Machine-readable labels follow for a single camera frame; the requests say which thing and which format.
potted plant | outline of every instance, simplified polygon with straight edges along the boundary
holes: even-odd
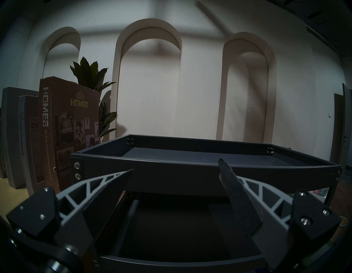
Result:
[[[89,65],[86,58],[82,57],[81,64],[73,62],[74,67],[70,66],[73,74],[76,76],[78,80],[78,84],[88,87],[92,90],[96,90],[99,92],[99,97],[101,96],[101,91],[105,88],[109,87],[115,82],[105,82],[104,77],[107,72],[107,68],[103,68],[102,70],[98,70],[98,62],[94,62]],[[102,136],[115,131],[116,128],[109,129],[110,122],[112,122],[115,118],[117,113],[110,112],[106,113],[107,106],[106,104],[99,104],[99,138],[101,139]]]

gray book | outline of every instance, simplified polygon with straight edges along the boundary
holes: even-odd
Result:
[[[45,187],[42,158],[40,155],[38,127],[38,97],[20,96],[18,99],[20,155],[24,180],[31,196]]]
[[[12,188],[25,185],[18,137],[18,97],[39,96],[39,92],[6,87],[2,90],[1,127],[4,163],[8,184]]]

arched wall niche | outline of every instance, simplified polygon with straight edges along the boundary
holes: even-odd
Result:
[[[169,23],[160,19],[142,19],[128,25],[119,35],[114,57],[112,81],[116,82],[111,88],[110,111],[118,112],[118,88],[121,68],[121,59],[126,52],[135,44],[146,39],[162,39],[172,43],[182,52],[182,40],[178,31]],[[118,124],[117,119],[110,124],[110,128],[117,130],[110,133],[113,139],[123,134],[125,128]]]
[[[43,44],[40,48],[39,54],[38,54],[36,67],[35,67],[35,75],[34,75],[33,82],[35,83],[36,90],[39,90],[39,83],[40,83],[40,79],[43,77],[45,60],[46,60],[46,56],[48,55],[49,50],[53,47],[53,45],[56,41],[58,41],[61,37],[63,37],[66,34],[69,34],[69,33],[77,33],[78,34],[78,31],[76,29],[74,29],[73,27],[69,27],[69,26],[62,27],[62,28],[54,31],[43,42]],[[77,47],[77,49],[79,50],[78,47],[81,46],[81,41],[79,41],[79,43],[75,43],[74,46]]]
[[[250,51],[256,52],[259,55],[264,55],[268,64],[268,90],[267,90],[267,105],[265,115],[265,127],[263,143],[272,143],[272,136],[274,131],[275,107],[276,107],[276,59],[274,52],[262,38],[255,34],[248,32],[239,32],[233,34],[226,39],[226,43],[233,40],[246,40],[253,44],[249,44],[252,49]],[[225,105],[226,105],[226,89],[227,89],[227,73],[222,72],[221,90],[220,90],[220,103],[219,103],[219,116],[218,127],[216,131],[216,139],[222,139],[225,120]]]
[[[77,32],[67,33],[54,42],[45,59],[43,78],[59,77],[67,81],[77,82],[70,65],[78,62],[81,37]]]

book spine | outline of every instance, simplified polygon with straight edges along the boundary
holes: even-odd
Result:
[[[1,103],[2,144],[4,146],[4,164],[5,164],[8,184],[10,185],[10,187],[16,188],[15,183],[13,181],[8,143],[7,143],[7,130],[6,130],[7,129],[7,120],[6,120],[7,119],[7,97],[8,97],[8,90],[4,89],[2,92],[2,103]]]
[[[27,147],[27,138],[29,134],[28,130],[28,113],[26,112],[26,97],[20,96],[18,98],[18,133],[20,140],[20,157],[23,168],[24,180],[26,182],[26,187],[28,195],[31,196],[34,191],[32,188],[31,174],[29,171],[28,157],[31,156],[31,151]]]
[[[43,170],[46,186],[54,188],[55,193],[60,192],[55,167],[55,151],[52,120],[52,90],[41,81],[39,91],[39,124],[40,153],[43,159]]]

wooden floor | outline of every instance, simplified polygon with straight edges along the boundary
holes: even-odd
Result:
[[[28,198],[26,186],[11,188],[7,178],[0,178],[0,215],[7,221],[6,214]]]

